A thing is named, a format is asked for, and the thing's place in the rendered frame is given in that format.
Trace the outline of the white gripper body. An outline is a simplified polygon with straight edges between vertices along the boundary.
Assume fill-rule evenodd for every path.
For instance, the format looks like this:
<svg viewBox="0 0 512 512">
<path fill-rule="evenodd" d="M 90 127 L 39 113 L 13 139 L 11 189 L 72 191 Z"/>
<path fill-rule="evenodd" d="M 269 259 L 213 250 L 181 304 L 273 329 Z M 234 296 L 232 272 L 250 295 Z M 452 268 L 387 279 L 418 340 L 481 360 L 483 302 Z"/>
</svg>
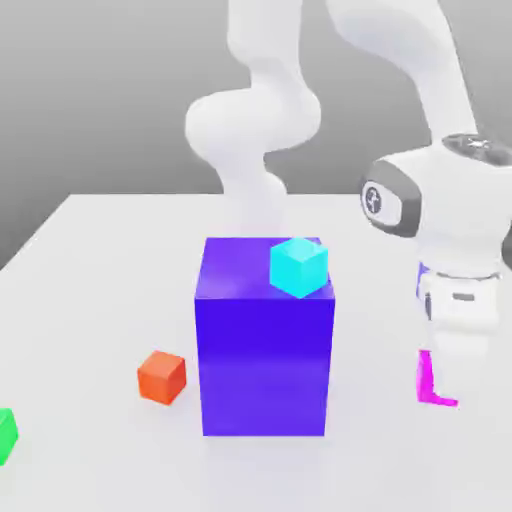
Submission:
<svg viewBox="0 0 512 512">
<path fill-rule="evenodd" d="M 489 334 L 499 324 L 500 276 L 479 278 L 424 274 L 420 302 L 427 321 L 437 331 Z"/>
</svg>

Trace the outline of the small magenta cube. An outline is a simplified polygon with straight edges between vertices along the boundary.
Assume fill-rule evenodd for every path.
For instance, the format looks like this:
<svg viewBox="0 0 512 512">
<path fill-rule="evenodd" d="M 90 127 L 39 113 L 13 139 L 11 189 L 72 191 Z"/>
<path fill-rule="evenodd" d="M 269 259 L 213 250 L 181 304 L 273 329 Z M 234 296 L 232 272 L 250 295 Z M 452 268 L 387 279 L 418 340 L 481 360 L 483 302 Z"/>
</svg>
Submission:
<svg viewBox="0 0 512 512">
<path fill-rule="evenodd" d="M 416 370 L 416 396 L 420 403 L 457 407 L 456 399 L 442 397 L 435 392 L 431 352 L 420 350 Z"/>
</svg>

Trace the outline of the small cyan cube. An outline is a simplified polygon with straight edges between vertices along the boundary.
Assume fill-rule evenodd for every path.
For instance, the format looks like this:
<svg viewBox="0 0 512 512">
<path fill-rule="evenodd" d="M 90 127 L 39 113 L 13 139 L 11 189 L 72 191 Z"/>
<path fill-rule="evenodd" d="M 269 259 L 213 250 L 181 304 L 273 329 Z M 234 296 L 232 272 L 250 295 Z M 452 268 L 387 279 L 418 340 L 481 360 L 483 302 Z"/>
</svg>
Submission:
<svg viewBox="0 0 512 512">
<path fill-rule="evenodd" d="M 306 238 L 291 238 L 270 249 L 269 281 L 295 298 L 305 298 L 328 281 L 328 249 Z"/>
</svg>

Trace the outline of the small orange cube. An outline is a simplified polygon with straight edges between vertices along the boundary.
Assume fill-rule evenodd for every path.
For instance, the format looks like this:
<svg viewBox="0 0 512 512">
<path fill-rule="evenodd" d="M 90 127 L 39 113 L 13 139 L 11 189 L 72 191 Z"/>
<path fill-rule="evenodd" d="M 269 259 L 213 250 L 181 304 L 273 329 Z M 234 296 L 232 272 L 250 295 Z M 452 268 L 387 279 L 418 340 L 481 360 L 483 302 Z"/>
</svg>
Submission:
<svg viewBox="0 0 512 512">
<path fill-rule="evenodd" d="M 154 351 L 137 369 L 142 398 L 169 406 L 187 383 L 185 359 Z"/>
</svg>

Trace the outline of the small green cube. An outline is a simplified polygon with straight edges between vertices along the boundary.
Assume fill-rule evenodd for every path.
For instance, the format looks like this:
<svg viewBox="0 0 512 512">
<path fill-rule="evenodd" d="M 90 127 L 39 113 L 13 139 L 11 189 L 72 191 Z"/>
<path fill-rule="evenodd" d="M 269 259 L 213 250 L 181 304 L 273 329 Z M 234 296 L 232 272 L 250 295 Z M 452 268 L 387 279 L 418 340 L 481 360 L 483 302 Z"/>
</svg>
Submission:
<svg viewBox="0 0 512 512">
<path fill-rule="evenodd" d="M 0 409 L 0 466 L 8 460 L 17 440 L 18 427 L 10 408 Z"/>
</svg>

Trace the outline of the large purple box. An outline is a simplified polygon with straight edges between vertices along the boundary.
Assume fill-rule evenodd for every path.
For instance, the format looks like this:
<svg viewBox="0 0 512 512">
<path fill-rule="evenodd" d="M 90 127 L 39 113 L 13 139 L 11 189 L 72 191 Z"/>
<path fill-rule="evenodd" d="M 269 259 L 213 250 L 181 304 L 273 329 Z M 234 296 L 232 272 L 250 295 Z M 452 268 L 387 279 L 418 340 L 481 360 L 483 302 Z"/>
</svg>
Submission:
<svg viewBox="0 0 512 512">
<path fill-rule="evenodd" d="M 195 292 L 206 436 L 325 432 L 335 293 L 299 299 L 270 284 L 284 238 L 207 238 Z"/>
</svg>

